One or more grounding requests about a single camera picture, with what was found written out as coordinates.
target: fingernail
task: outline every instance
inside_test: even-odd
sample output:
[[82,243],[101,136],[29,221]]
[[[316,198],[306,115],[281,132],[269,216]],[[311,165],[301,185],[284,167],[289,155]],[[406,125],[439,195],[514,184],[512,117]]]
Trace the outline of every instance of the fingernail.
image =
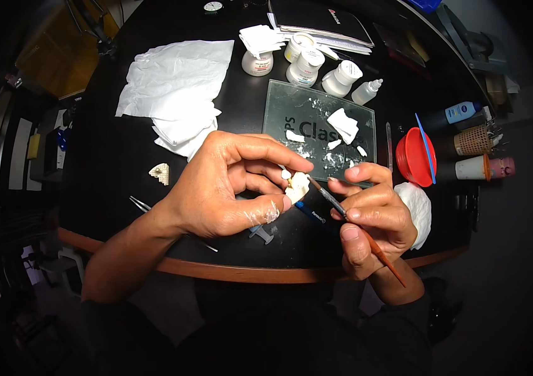
[[288,211],[290,207],[292,207],[292,200],[290,200],[288,196],[285,196],[283,198],[283,212],[285,213]]
[[347,169],[346,171],[348,171],[350,173],[350,176],[358,176],[359,175],[359,168],[358,167],[353,167],[351,169]]
[[342,240],[350,241],[359,237],[359,230],[356,227],[348,227],[341,233]]
[[346,212],[346,216],[356,220],[360,217],[360,212],[357,209],[350,209]]

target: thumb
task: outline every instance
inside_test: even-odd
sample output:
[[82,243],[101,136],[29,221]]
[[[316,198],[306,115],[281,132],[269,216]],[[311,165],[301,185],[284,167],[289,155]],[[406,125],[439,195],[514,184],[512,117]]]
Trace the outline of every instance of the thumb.
[[363,230],[352,223],[345,223],[340,229],[344,257],[342,266],[350,277],[363,280],[373,272],[375,262],[371,257],[371,246]]
[[263,194],[252,200],[236,200],[233,210],[239,223],[234,227],[239,231],[259,224],[276,220],[279,215],[292,207],[292,201],[285,194]]

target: dropper bottle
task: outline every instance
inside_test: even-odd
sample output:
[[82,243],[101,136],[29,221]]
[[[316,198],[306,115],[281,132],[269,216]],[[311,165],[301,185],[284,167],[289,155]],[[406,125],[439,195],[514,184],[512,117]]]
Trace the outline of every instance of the dropper bottle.
[[364,105],[371,99],[375,98],[379,87],[383,79],[376,79],[374,81],[369,81],[363,83],[361,86],[357,87],[356,90],[352,92],[352,100],[358,105]]

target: jar lid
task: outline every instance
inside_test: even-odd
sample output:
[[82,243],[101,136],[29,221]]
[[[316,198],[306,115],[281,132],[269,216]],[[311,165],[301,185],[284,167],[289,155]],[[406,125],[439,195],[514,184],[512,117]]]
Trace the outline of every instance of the jar lid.
[[360,70],[359,66],[350,60],[341,62],[338,65],[338,71],[345,79],[352,80],[352,82],[363,76],[363,71]]
[[302,50],[297,63],[300,67],[305,65],[308,68],[312,68],[312,70],[317,70],[325,63],[325,56],[318,49],[309,48]]
[[307,33],[295,33],[292,35],[292,41],[302,48],[314,47],[316,42],[312,35]]

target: mesh pencil holder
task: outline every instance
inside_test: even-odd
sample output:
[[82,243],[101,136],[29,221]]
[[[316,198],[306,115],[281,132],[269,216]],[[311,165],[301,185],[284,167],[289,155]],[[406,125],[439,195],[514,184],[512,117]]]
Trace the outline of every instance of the mesh pencil holder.
[[454,136],[455,150],[458,155],[482,155],[492,152],[492,140],[488,138],[486,125],[465,129]]

